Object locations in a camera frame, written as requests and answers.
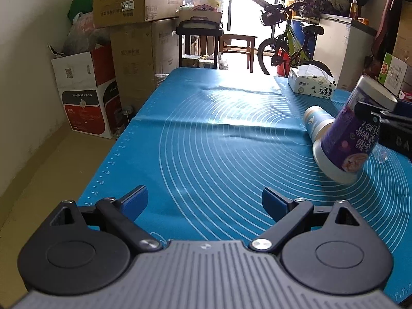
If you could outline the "purple paper cup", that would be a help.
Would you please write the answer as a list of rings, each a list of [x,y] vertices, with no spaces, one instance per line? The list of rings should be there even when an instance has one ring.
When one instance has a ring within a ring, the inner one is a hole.
[[[320,170],[333,181],[349,185],[378,141],[379,125],[355,115],[358,102],[394,110],[397,99],[368,75],[362,75],[355,89],[327,132],[314,142],[313,155]]]

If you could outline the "clear plastic cup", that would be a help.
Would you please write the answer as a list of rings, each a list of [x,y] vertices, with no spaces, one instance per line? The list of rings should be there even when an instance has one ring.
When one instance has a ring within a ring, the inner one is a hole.
[[[372,156],[377,162],[384,163],[389,159],[391,153],[392,151],[390,149],[377,144],[372,151]]]

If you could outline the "blue white paper cup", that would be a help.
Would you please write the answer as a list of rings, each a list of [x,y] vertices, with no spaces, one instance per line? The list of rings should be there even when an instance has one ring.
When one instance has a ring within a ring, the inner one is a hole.
[[[334,123],[334,117],[319,106],[309,107],[305,111],[303,119],[304,126],[313,143],[324,136]]]

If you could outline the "green white carton box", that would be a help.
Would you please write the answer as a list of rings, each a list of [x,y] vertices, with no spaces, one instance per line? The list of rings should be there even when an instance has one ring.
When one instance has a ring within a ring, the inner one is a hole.
[[[400,91],[411,88],[411,66],[386,53],[378,81],[393,95],[399,96]]]

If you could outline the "white chest freezer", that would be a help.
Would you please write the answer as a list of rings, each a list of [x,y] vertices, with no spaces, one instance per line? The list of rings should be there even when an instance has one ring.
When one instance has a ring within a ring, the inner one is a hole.
[[[365,58],[372,54],[376,30],[348,17],[322,14],[314,59],[332,72],[338,89],[352,91],[364,70]]]

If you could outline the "white tissue pack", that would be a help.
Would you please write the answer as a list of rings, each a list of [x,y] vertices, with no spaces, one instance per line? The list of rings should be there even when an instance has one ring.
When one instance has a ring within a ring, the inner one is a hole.
[[[313,64],[291,68],[288,85],[294,93],[329,100],[336,89],[334,78]]]

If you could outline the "blue silicone baking mat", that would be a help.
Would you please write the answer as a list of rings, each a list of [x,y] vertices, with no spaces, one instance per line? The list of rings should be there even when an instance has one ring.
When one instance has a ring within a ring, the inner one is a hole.
[[[263,189],[330,206],[347,200],[391,250],[385,293],[411,296],[411,162],[375,151],[357,181],[335,183],[319,169],[304,126],[307,108],[337,115],[348,92],[331,99],[293,93],[286,79],[179,68],[151,95],[110,150],[79,204],[148,190],[138,217],[161,241],[251,241],[273,221]]]

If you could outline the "orange drink bottle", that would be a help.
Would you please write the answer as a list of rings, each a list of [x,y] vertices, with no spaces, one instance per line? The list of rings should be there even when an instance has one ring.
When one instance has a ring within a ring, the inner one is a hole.
[[[349,17],[353,20],[357,20],[358,11],[359,11],[359,6],[357,4],[357,1],[353,0],[350,5]]]

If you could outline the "green black bicycle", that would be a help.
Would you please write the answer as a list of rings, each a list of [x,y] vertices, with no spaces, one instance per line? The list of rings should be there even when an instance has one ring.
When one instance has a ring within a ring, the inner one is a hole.
[[[296,1],[289,6],[283,4],[270,4],[266,0],[251,0],[263,8],[261,11],[261,23],[267,27],[275,27],[281,23],[286,24],[283,33],[263,40],[258,46],[258,63],[264,74],[270,71],[263,61],[265,54],[271,54],[271,66],[281,68],[281,76],[288,76],[290,69],[312,64],[332,76],[331,70],[323,63],[313,58],[309,52],[309,41],[312,38],[324,35],[324,28],[318,24],[301,22],[300,26],[304,34],[304,42],[299,42],[292,29],[293,12],[304,6],[304,2]]]

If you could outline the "red white appliance box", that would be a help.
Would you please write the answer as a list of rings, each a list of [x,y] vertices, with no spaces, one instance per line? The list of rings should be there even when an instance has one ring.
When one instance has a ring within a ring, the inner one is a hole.
[[[52,59],[52,67],[73,131],[111,139],[124,127],[110,44]]]

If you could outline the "tall brown cardboard box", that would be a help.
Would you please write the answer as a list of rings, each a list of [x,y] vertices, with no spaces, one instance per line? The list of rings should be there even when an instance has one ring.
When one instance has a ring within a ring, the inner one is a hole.
[[[179,67],[177,18],[110,28],[122,105],[138,111],[156,90],[158,75]]]

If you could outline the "wooden stool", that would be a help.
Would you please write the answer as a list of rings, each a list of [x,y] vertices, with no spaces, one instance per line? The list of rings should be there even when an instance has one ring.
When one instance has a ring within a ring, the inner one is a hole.
[[[254,57],[256,52],[256,36],[242,35],[236,33],[224,33],[219,40],[219,51],[222,54],[245,54],[246,55],[246,68],[250,73],[253,73],[254,69]],[[233,41],[242,41],[245,46],[233,44]]]

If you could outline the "black metal stand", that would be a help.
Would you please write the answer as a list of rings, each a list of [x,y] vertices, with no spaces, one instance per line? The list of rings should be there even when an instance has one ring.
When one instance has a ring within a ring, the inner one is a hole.
[[[219,65],[219,40],[224,31],[220,24],[209,20],[184,20],[176,28],[176,34],[179,36],[179,67],[183,66],[183,55],[190,54],[193,41],[192,36],[198,38],[198,52],[205,54],[207,52],[207,39],[214,38],[214,65],[217,69]]]

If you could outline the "green bag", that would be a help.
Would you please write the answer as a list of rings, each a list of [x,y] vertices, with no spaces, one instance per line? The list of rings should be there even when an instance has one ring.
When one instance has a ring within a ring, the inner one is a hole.
[[[78,13],[89,13],[93,10],[93,0],[72,0],[67,17],[73,22]]]

